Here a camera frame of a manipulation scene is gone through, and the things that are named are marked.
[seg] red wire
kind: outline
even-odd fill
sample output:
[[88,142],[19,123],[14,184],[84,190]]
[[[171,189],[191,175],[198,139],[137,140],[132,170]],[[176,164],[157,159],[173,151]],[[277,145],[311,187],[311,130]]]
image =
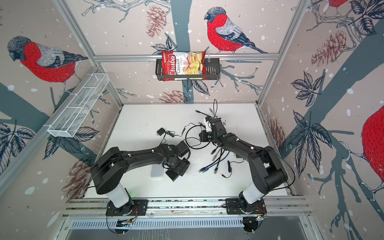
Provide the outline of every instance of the red wire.
[[264,213],[264,215],[265,215],[266,217],[268,217],[268,216],[266,215],[266,213],[265,213],[263,210],[261,210],[258,206],[256,206],[256,207],[257,207],[258,210],[260,210],[262,213]]

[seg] bird illustration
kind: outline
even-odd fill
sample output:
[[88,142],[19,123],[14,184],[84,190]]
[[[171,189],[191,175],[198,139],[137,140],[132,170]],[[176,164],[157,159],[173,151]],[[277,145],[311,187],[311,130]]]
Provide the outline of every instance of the bird illustration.
[[241,48],[251,48],[259,53],[266,53],[255,46],[243,33],[243,30],[235,25],[227,16],[224,8],[213,7],[207,11],[204,17],[207,20],[208,39],[218,48],[218,52],[231,51],[235,53]]
[[374,190],[370,189],[366,183],[360,182],[372,193],[372,198],[368,200],[375,202],[377,191],[384,189],[384,106],[367,119],[362,128],[361,136],[363,154],[354,153],[350,151],[346,142],[341,143],[346,145],[349,154],[345,160],[348,161],[351,154],[361,157],[370,164],[373,171],[380,177],[381,184]]
[[341,12],[338,11],[338,7],[341,6],[343,3],[346,3],[348,0],[325,0],[327,2],[327,4],[325,5],[324,9],[323,9],[323,12],[324,12],[324,16],[326,16],[326,12],[328,11],[329,7],[336,7],[336,14],[333,16],[337,16],[339,14],[341,14]]
[[24,36],[17,36],[9,41],[8,51],[13,61],[17,59],[41,80],[51,83],[63,83],[64,90],[59,96],[69,91],[65,82],[75,74],[75,68],[87,57],[63,51],[60,48],[43,46]]

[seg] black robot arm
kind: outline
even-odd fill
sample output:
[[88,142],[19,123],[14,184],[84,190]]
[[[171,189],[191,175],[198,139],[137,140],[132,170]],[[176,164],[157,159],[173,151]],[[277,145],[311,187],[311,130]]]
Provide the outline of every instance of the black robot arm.
[[254,186],[240,193],[244,204],[252,204],[287,181],[288,176],[273,148],[247,143],[233,133],[227,133],[220,118],[206,117],[206,129],[199,136],[202,142],[213,142],[224,150],[235,153],[249,163]]
[[106,194],[117,187],[127,171],[152,164],[168,166],[166,174],[174,181],[178,176],[183,176],[189,167],[189,161],[181,159],[187,153],[190,154],[190,151],[183,141],[178,145],[160,144],[155,148],[139,151],[110,148],[91,169],[96,192]]

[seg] pine cone illustration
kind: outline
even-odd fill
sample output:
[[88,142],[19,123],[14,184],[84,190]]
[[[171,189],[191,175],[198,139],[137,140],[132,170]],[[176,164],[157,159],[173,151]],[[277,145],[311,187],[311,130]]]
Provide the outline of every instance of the pine cone illustration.
[[156,5],[149,7],[147,11],[147,34],[153,38],[154,35],[160,35],[161,30],[166,25],[166,13]]
[[168,93],[163,92],[159,101],[163,103],[183,103],[184,101],[189,101],[189,99],[181,91],[173,90]]
[[283,143],[285,140],[285,134],[284,134],[283,127],[281,127],[280,124],[277,123],[277,119],[274,119],[274,120],[269,119],[268,125],[269,125],[269,129],[272,132],[272,137],[275,140],[276,145],[278,147],[284,147]]
[[347,37],[345,32],[337,31],[331,34],[326,39],[325,43],[316,50],[316,54],[312,55],[311,65],[317,63],[320,67],[323,64],[334,62],[340,56],[340,54],[346,49]]
[[91,172],[91,167],[84,162],[91,162],[91,157],[84,157],[81,161],[75,163],[69,170],[69,177],[67,179],[67,185],[62,188],[64,197],[68,197],[66,204],[71,199],[82,197],[82,191],[87,183],[87,177]]

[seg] metal grille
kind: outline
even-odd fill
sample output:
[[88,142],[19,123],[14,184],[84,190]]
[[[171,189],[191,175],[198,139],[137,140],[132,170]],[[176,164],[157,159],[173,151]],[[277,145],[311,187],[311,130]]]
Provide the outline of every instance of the metal grille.
[[48,129],[54,137],[73,137],[109,83],[107,74],[87,75],[88,80]]
[[[204,217],[204,218],[142,218],[127,227],[116,227],[118,220],[108,218],[108,225],[114,229],[164,229],[164,228],[210,228],[210,227],[244,227],[242,217]],[[74,219],[71,229],[107,229],[105,218]]]

